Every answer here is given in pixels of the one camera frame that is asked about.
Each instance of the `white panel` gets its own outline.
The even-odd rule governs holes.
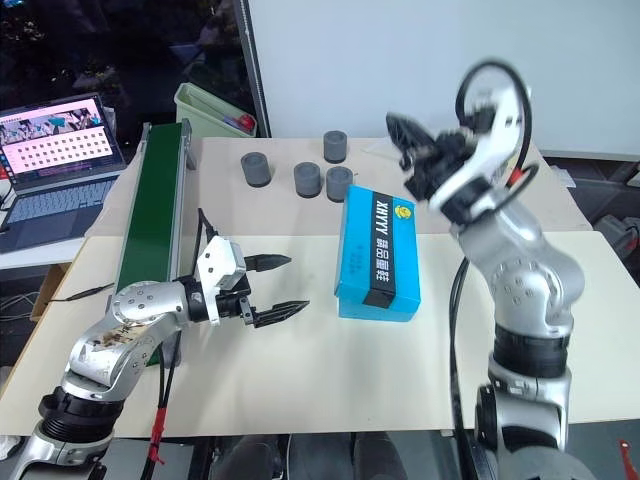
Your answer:
[[[382,136],[389,110],[454,126],[462,75],[494,56],[531,86],[541,149],[640,154],[635,0],[249,3],[273,136]]]

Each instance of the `green conveyor belt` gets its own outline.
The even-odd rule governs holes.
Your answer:
[[[142,162],[117,289],[169,278],[181,124],[151,128]]]

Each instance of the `gray cylinder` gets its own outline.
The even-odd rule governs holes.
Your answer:
[[[303,198],[313,198],[322,190],[320,167],[313,162],[302,162],[293,168],[296,192]]]
[[[324,159],[329,163],[344,162],[347,158],[347,134],[331,130],[324,134]]]
[[[264,187],[271,182],[271,172],[269,171],[269,163],[264,153],[251,152],[247,153],[240,159],[244,178],[252,187]]]
[[[344,202],[347,189],[353,183],[353,172],[346,167],[327,170],[327,197],[332,202]]]

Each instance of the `red object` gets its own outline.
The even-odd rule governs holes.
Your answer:
[[[237,121],[242,126],[242,128],[244,128],[248,132],[253,130],[253,127],[256,126],[256,121],[253,119],[251,115],[247,113],[242,115]]]
[[[153,422],[153,429],[151,430],[151,440],[149,441],[149,458],[154,462],[160,462],[164,465],[164,460],[158,456],[160,450],[160,440],[162,440],[162,432],[164,432],[164,419],[167,416],[167,409],[158,408],[156,413],[156,420]]]
[[[633,468],[631,463],[631,445],[626,440],[618,440],[620,453],[622,454],[622,463],[624,464],[624,472],[627,474],[627,480],[640,480],[638,471]]]
[[[514,183],[516,183],[518,180],[520,180],[522,178],[522,170],[520,170],[519,168],[515,168],[513,170],[513,172],[511,172],[511,176],[509,177],[509,180],[507,180],[507,186],[511,187]]]

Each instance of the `white table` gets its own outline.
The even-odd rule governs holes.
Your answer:
[[[555,232],[549,240],[584,269],[586,289],[573,308],[569,419],[640,417],[640,290],[598,232]],[[408,323],[340,319],[333,296],[337,236],[239,236],[246,255],[276,252],[293,262],[250,274],[260,309],[290,299],[311,303],[278,325],[255,330],[238,319],[219,328],[191,325],[174,379],[167,436],[451,428],[448,297],[461,259],[445,234],[420,235],[422,304]],[[56,296],[114,279],[120,242],[92,237]],[[27,435],[37,405],[60,381],[78,336],[104,312],[110,292],[54,303],[37,326],[0,399],[0,432]],[[475,269],[458,320],[458,358],[466,426],[477,387],[486,382],[493,304]],[[127,399],[116,434],[149,435],[158,382],[146,369]]]
[[[370,143],[352,139],[345,166],[358,173],[357,183],[405,196],[395,162],[362,151]],[[442,234],[447,223],[419,208],[422,304],[411,322],[339,319],[332,292],[341,206],[324,193],[311,200],[297,197],[291,173],[299,161],[316,161],[323,171],[329,167],[321,159],[320,142],[204,139],[194,142],[194,150],[202,159],[200,204],[220,232],[233,235],[245,255],[293,258],[281,269],[251,274],[252,302],[260,309],[289,299],[311,304],[292,319],[259,330],[237,320],[215,330],[191,326],[166,435],[450,428],[447,303],[462,254]],[[248,187],[239,165],[242,154],[254,150],[267,153],[275,168],[272,183],[263,189]],[[532,149],[530,156],[537,155]],[[122,190],[105,209],[122,208],[126,183],[126,177],[119,181]],[[546,164],[523,201],[553,232],[550,241],[585,270],[587,287],[573,310],[570,420],[639,417],[640,384],[630,379],[640,364],[640,323],[633,321],[640,291],[604,238],[589,231]],[[268,217],[255,215],[257,202],[269,209]],[[114,280],[126,222],[113,217],[94,226],[99,235],[85,242],[56,296]],[[31,432],[40,397],[58,384],[73,343],[101,318],[108,294],[48,307],[0,398],[0,432]],[[487,287],[471,269],[457,343],[467,426],[473,423],[476,388],[486,381],[492,314]],[[154,367],[143,373],[127,400],[117,435],[149,435],[156,391]]]

